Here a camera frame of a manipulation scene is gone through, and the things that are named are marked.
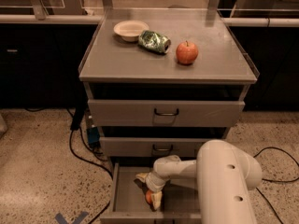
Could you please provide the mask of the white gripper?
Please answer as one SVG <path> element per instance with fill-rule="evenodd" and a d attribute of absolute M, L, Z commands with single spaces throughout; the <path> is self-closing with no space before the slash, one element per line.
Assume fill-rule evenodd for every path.
<path fill-rule="evenodd" d="M 141 181 L 142 183 L 146 183 L 148 189 L 154 192 L 150 195 L 150 197 L 152 200 L 153 209 L 158 210 L 162 202 L 162 190 L 166 182 L 170 180 L 170 176 L 160 175 L 155 171 L 151 171 L 149 173 L 136 174 L 135 178 Z"/>

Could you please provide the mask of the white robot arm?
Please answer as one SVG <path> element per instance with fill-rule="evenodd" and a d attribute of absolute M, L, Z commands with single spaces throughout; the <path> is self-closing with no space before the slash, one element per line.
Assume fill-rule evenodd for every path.
<path fill-rule="evenodd" d="M 262 182 L 260 163 L 243 150 L 222 140 L 210 140 L 194 160 L 177 155 L 155 161 L 148 173 L 135 176 L 147 188 L 146 200 L 157 209 L 162 190 L 173 178 L 194 178 L 202 224 L 257 224 L 249 191 Z"/>

